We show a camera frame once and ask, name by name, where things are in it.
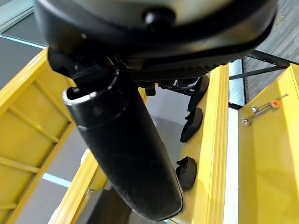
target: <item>yellow metal frame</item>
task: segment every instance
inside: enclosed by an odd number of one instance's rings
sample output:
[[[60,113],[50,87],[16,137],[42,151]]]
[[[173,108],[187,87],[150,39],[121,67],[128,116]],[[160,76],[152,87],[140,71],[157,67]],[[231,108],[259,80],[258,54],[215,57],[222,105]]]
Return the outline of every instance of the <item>yellow metal frame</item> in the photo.
[[[177,224],[223,223],[228,136],[228,65],[210,72],[208,90],[198,105],[204,114],[200,130],[185,145],[181,158],[195,159],[198,172],[185,192],[185,211]]]
[[[285,94],[255,118],[252,106]],[[239,111],[239,224],[299,223],[299,66],[291,64]]]
[[[0,91],[0,223],[16,222],[75,127],[61,100],[70,85],[45,49]]]

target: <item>black plastic housing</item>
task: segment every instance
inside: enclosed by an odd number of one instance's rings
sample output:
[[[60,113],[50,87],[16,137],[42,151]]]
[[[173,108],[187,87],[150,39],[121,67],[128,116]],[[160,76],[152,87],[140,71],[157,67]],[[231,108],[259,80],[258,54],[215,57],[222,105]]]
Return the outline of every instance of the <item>black plastic housing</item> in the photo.
[[[153,221],[184,208],[167,151],[133,82],[116,75],[107,88],[64,92],[86,144],[123,200]]]

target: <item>gray floor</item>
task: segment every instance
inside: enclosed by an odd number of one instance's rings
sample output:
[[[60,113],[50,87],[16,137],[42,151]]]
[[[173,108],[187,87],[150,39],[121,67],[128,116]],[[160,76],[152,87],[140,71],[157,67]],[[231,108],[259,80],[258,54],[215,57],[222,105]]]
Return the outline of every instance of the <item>gray floor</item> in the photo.
[[[257,50],[299,62],[299,1],[279,0],[278,13],[273,30]],[[272,65],[246,58],[246,71],[262,69]],[[249,98],[252,99],[264,87],[275,80],[280,71],[248,77]]]

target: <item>black metal bracket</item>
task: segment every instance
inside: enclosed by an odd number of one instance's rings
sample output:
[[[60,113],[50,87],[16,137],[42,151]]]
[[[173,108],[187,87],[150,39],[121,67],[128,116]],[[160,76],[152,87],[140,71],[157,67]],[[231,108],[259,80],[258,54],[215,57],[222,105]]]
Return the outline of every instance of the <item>black metal bracket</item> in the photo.
[[[254,50],[252,53],[249,53],[248,55],[246,55],[246,57],[250,57],[250,58],[254,58],[259,61],[267,62],[267,63],[273,64],[274,66],[265,68],[265,69],[258,69],[255,71],[243,72],[242,74],[229,77],[229,80],[245,78],[245,77],[249,77],[249,76],[263,74],[263,73],[270,72],[270,71],[286,69],[287,67],[290,66],[291,63],[299,65],[299,63],[289,61],[287,59],[277,57],[274,55],[270,55],[270,54],[267,54],[267,53],[264,53],[264,52],[261,52],[258,50]]]

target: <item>bolt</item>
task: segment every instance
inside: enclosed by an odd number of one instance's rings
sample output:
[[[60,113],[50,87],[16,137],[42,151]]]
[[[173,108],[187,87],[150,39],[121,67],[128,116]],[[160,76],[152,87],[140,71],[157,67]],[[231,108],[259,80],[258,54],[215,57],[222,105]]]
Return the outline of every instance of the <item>bolt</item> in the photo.
[[[242,120],[242,123],[246,126],[249,126],[251,124],[250,121],[247,120],[246,118],[241,118],[241,120]]]
[[[253,107],[251,108],[251,110],[252,110],[253,113],[257,113],[257,112],[259,112],[259,109],[258,109],[256,106],[253,106]]]

